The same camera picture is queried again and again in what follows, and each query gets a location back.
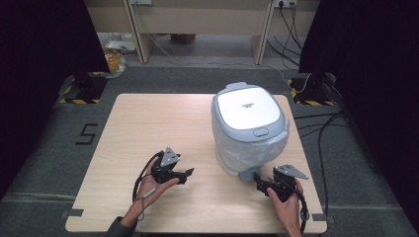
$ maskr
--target wooden table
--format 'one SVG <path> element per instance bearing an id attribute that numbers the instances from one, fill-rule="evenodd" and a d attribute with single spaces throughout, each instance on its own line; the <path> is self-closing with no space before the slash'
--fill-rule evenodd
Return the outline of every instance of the wooden table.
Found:
<path id="1" fill-rule="evenodd" d="M 195 168 L 185 185 L 168 190 L 145 211 L 137 231 L 145 233 L 282 233 L 273 204 L 256 183 L 227 175 L 218 163 L 210 122 L 213 95 L 121 94 L 80 188 L 66 229 L 105 232 L 131 204 L 134 182 L 148 159 L 170 146 L 180 153 L 175 171 Z M 305 233 L 322 233 L 326 221 L 302 150 L 288 100 L 275 96 L 291 121 L 284 152 L 266 163 L 261 176 L 272 177 L 274 166 L 292 164 L 309 180 L 301 180 L 311 215 Z"/>

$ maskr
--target white lid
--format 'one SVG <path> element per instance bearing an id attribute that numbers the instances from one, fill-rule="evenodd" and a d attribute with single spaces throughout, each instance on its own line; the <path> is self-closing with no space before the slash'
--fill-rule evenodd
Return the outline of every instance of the white lid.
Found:
<path id="1" fill-rule="evenodd" d="M 280 109 L 262 88 L 248 88 L 221 94 L 218 107 L 225 124 L 234 129 L 251 129 L 275 122 Z"/>

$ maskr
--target black sleeve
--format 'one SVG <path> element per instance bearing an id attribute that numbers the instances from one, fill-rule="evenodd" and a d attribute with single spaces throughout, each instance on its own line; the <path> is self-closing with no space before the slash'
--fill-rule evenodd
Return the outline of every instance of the black sleeve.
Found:
<path id="1" fill-rule="evenodd" d="M 114 220 L 112 225 L 109 227 L 105 237 L 129 237 L 133 234 L 135 231 L 136 222 L 132 227 L 126 227 L 120 224 L 122 219 L 123 218 L 119 216 Z"/>

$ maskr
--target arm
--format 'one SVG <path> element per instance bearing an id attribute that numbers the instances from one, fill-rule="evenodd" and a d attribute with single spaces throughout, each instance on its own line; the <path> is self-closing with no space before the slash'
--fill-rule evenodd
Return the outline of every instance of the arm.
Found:
<path id="1" fill-rule="evenodd" d="M 295 179 L 296 188 L 303 192 L 301 183 Z M 286 202 L 281 202 L 277 194 L 271 188 L 268 188 L 268 195 L 275 206 L 277 219 L 283 225 L 289 237 L 300 237 L 299 230 L 299 199 L 296 194 L 290 196 Z"/>
<path id="2" fill-rule="evenodd" d="M 127 237 L 132 235 L 135 231 L 137 220 L 145 209 L 155 203 L 167 189 L 179 183 L 179 179 L 175 178 L 164 184 L 157 184 L 157 182 L 150 175 L 151 167 L 156 160 L 157 158 L 155 158 L 148 166 L 147 172 L 141 181 L 141 185 L 139 186 L 136 199 L 129 207 L 126 215 L 124 217 L 118 217 L 111 225 L 105 236 Z M 144 195 L 153 189 L 155 189 L 154 192 L 147 197 L 144 197 Z"/>

